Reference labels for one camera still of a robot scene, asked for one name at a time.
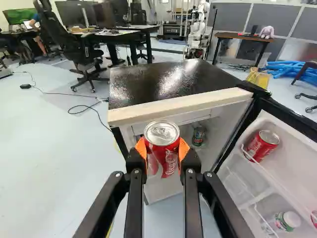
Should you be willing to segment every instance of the pink plush toy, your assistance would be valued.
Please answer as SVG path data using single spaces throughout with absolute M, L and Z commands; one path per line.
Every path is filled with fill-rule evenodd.
M 259 36 L 263 38 L 274 38 L 274 28 L 272 26 L 266 26 L 262 29 L 262 31 L 259 33 Z

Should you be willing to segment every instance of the power adapter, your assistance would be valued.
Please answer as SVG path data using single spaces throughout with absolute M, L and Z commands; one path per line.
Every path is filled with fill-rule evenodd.
M 21 89 L 29 89 L 29 88 L 31 88 L 31 84 L 21 84 L 20 88 Z

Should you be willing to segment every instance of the red soda can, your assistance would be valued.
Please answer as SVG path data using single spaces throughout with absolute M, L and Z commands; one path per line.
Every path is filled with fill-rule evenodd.
M 148 171 L 152 175 L 156 175 L 159 170 L 159 163 L 156 159 L 155 155 L 152 152 L 153 144 L 149 144 L 149 142 L 144 138 L 145 146 L 147 148 L 147 156 L 148 156 Z
M 161 178 L 171 176 L 177 168 L 179 128 L 167 120 L 156 120 L 144 129 L 145 145 L 162 165 Z
M 271 153 L 279 144 L 279 137 L 270 130 L 260 130 L 247 146 L 246 152 L 253 157 L 258 163 L 262 161 L 264 156 Z

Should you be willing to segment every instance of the black fridge top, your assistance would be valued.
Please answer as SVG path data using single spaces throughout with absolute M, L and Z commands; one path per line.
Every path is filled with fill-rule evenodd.
M 112 68 L 109 109 L 233 88 L 240 82 L 201 59 Z

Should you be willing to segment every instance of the can lid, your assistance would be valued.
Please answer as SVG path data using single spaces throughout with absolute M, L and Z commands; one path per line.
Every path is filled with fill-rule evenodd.
M 279 137 L 277 134 L 271 132 L 270 130 L 261 130 L 259 132 L 259 136 L 261 137 L 262 140 L 265 142 L 272 144 L 272 145 L 277 145 L 279 144 Z
M 301 218 L 295 212 L 285 212 L 283 219 L 287 225 L 292 228 L 299 227 L 302 223 Z
M 179 137 L 179 128 L 173 122 L 156 120 L 145 127 L 144 136 L 154 145 L 170 145 Z

